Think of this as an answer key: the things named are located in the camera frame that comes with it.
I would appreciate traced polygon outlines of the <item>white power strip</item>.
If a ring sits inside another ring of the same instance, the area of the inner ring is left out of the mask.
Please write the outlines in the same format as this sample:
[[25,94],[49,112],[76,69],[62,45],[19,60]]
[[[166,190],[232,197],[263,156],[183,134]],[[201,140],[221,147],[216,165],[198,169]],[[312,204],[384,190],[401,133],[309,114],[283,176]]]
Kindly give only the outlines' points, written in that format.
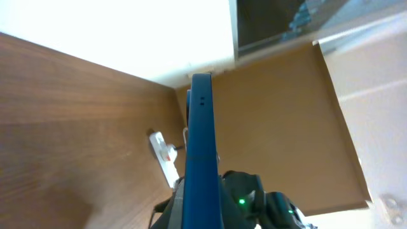
[[173,144],[167,144],[161,132],[154,132],[149,136],[149,141],[158,159],[163,174],[170,188],[174,188],[179,174],[175,166],[177,150]]

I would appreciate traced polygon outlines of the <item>blue screen Galaxy smartphone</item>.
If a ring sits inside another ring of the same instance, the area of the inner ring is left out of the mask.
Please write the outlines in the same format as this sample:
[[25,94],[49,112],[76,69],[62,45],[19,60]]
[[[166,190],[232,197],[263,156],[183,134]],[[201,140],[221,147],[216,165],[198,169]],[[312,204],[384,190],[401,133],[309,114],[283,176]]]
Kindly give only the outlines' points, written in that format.
[[209,73],[194,74],[188,90],[188,144],[182,227],[223,228],[212,77]]

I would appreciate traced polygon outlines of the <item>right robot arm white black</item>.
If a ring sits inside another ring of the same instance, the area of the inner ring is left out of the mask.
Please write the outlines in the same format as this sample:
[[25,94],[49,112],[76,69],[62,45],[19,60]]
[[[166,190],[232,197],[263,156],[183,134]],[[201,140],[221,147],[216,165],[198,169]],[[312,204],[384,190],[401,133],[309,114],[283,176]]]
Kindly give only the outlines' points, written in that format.
[[[156,221],[149,220],[149,228],[180,228],[182,224],[184,178],[174,183],[172,196],[157,204],[152,214],[159,213]],[[316,228],[306,222],[303,213],[279,191],[265,192],[258,175],[229,170],[220,177],[222,227],[304,229]]]

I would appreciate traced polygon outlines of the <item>brown cardboard box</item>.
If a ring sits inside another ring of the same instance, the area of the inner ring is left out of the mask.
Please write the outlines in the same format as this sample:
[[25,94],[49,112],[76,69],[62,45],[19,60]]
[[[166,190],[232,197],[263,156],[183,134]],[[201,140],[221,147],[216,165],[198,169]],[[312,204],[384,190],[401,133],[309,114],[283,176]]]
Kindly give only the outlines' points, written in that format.
[[319,45],[212,79],[218,170],[257,174],[307,216],[367,207],[361,164]]

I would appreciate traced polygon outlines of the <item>dark window pane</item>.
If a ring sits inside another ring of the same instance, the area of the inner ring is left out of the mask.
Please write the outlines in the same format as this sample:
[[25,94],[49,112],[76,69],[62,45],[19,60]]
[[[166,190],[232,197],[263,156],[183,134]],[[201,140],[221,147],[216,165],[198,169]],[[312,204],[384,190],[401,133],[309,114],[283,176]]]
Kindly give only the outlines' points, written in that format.
[[238,57],[318,31],[346,0],[236,0]]

